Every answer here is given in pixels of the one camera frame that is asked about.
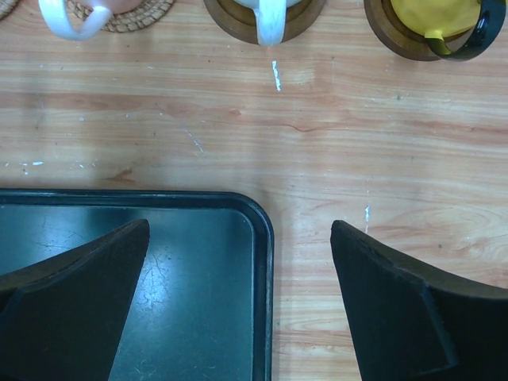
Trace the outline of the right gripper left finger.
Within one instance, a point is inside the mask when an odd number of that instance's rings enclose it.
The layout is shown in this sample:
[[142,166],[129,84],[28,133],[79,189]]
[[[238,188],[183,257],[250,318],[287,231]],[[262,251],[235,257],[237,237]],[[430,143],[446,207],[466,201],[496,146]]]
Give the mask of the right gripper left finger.
[[137,219],[1,277],[3,380],[107,380],[144,265]]

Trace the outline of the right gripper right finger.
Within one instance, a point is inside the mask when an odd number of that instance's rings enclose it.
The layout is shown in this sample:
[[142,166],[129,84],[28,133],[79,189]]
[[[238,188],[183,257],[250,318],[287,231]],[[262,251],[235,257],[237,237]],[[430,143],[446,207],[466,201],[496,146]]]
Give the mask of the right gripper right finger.
[[507,291],[441,270],[345,221],[330,244],[364,380],[504,380]]

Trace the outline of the brown wooden coaster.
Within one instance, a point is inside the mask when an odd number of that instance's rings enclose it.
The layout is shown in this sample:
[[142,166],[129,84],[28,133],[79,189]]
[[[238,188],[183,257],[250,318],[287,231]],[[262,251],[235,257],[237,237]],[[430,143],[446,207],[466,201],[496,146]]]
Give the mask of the brown wooden coaster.
[[387,20],[383,11],[383,1],[365,1],[364,10],[372,31],[392,52],[416,61],[435,61],[437,59],[426,48],[417,48],[415,43],[409,42],[401,33],[397,32]]
[[[213,20],[229,35],[250,44],[258,44],[256,19],[252,10],[236,1],[205,1],[204,4]],[[281,43],[305,32],[316,21],[324,5],[324,1],[300,1],[288,8]]]

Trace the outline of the yellow glass mug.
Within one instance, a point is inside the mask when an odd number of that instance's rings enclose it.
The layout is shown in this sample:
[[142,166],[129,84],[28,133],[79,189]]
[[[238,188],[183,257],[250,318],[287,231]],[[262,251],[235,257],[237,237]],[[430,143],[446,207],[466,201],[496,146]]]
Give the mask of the yellow glass mug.
[[383,1],[394,29],[437,59],[466,61],[485,52],[502,30],[505,1]]

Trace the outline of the woven rattan coaster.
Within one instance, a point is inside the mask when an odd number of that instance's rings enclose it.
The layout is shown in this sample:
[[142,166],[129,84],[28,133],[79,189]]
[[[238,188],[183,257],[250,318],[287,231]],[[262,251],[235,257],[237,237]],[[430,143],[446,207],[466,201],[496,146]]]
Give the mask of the woven rattan coaster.
[[99,30],[127,33],[156,23],[173,7],[173,0],[66,1],[67,8],[83,21],[80,32]]
[[0,20],[11,14],[18,3],[18,0],[0,0]]

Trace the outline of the cream ceramic mug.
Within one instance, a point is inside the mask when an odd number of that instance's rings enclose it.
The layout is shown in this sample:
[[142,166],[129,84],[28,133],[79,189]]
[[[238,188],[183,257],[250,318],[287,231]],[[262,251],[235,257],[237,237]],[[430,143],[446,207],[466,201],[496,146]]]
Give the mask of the cream ceramic mug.
[[258,44],[273,46],[283,41],[287,9],[300,0],[236,0],[236,3],[253,11]]

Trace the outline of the black plastic tray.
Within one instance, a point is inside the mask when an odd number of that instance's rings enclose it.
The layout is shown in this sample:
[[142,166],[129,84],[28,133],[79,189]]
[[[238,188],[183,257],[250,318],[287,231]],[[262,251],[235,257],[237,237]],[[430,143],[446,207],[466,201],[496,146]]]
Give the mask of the black plastic tray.
[[271,379],[273,229],[244,195],[2,189],[1,271],[137,219],[148,253],[110,379]]

